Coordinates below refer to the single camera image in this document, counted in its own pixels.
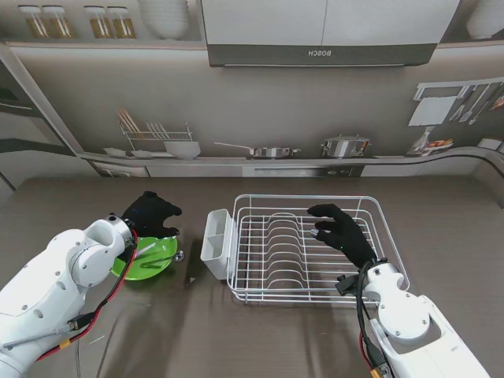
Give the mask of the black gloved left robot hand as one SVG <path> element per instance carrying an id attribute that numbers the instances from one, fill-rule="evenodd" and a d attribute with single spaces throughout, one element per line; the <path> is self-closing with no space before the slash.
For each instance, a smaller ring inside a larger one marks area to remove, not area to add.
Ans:
<path id="1" fill-rule="evenodd" d="M 145 191 L 120 217 L 138 237 L 157 239 L 178 236 L 178 228 L 167 228 L 164 222 L 169 217 L 180 216 L 181 208 L 165 201 L 155 192 Z"/>

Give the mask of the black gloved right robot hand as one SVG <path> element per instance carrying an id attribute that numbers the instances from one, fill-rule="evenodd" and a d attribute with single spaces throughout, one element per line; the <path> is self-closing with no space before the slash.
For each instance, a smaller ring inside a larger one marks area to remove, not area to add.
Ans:
<path id="1" fill-rule="evenodd" d="M 354 219 L 334 204 L 315 205 L 307 209 L 312 217 L 329 217 L 315 223 L 316 240 L 342 252 L 348 260 L 361 269 L 366 263 L 376 258 L 361 227 Z"/>

